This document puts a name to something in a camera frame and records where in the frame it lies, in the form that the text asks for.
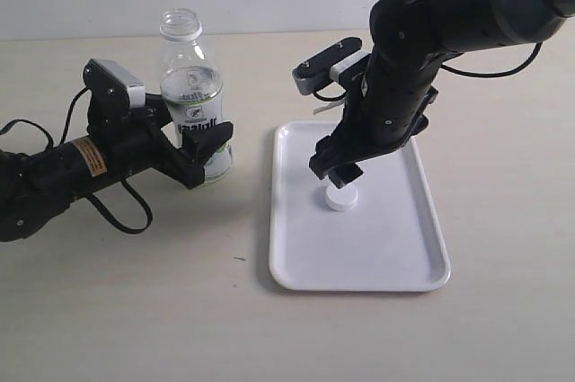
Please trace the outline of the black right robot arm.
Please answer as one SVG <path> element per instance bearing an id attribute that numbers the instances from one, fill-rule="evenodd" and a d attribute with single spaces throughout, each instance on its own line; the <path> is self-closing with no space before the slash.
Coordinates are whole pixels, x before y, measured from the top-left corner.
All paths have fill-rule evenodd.
<path id="1" fill-rule="evenodd" d="M 428 126 L 434 81 L 463 54 L 530 44 L 540 49 L 574 15 L 574 0 L 378 0 L 369 16 L 372 49 L 333 46 L 309 62 L 343 89 L 342 117 L 320 139 L 309 166 L 344 187 L 360 163 L 391 154 Z"/>

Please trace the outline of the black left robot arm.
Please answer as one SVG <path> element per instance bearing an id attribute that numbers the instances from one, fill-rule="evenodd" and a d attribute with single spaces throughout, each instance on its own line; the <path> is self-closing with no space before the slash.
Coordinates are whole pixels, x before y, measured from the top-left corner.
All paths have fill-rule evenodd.
<path id="1" fill-rule="evenodd" d="M 146 94 L 143 105 L 92 96 L 87 133 L 68 142 L 47 140 L 35 155 L 1 154 L 1 240 L 26 239 L 78 200 L 88 200 L 114 227 L 140 234 L 146 226 L 128 227 L 97 198 L 98 191 L 120 184 L 141 206 L 146 221 L 153 212 L 130 185 L 129 177 L 154 169 L 191 190 L 207 179 L 209 158 L 234 134 L 230 121 L 206 129 L 187 129 L 181 147 L 163 132 L 172 117 L 158 94 Z"/>

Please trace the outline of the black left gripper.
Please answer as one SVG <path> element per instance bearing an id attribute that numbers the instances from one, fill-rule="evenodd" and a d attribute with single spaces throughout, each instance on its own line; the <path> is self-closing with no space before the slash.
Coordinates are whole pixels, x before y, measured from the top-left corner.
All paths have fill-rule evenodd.
<path id="1" fill-rule="evenodd" d="M 92 154 L 101 158 L 103 170 L 93 178 L 95 189 L 103 189 L 129 176 L 154 169 L 193 189 L 202 184 L 202 167 L 234 134 L 230 121 L 207 129 L 182 132 L 182 146 L 175 146 L 163 132 L 172 122 L 161 94 L 146 93 L 145 106 L 123 117 L 90 117 L 88 139 Z"/>

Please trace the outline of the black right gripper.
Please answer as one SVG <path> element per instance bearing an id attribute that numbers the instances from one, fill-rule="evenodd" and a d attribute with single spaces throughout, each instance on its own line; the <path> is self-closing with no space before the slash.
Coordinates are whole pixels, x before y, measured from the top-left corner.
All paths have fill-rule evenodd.
<path id="1" fill-rule="evenodd" d="M 329 177 L 337 189 L 343 189 L 363 174 L 360 162 L 392 154 L 410 138 L 411 125 L 384 125 L 377 135 L 361 126 L 340 123 L 315 143 L 309 167 L 317 178 Z"/>

